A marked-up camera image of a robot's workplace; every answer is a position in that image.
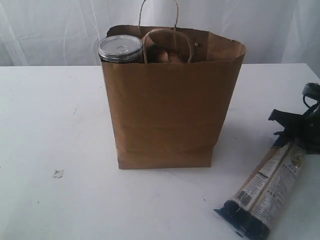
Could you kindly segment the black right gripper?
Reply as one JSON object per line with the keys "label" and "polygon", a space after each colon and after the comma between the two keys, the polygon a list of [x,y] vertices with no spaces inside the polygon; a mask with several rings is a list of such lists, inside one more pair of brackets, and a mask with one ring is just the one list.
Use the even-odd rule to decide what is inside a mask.
{"label": "black right gripper", "polygon": [[288,143],[296,142],[307,154],[320,153],[320,104],[312,105],[303,114],[284,112],[274,109],[269,121],[276,121],[285,129],[273,134],[277,139],[273,147],[283,147]]}

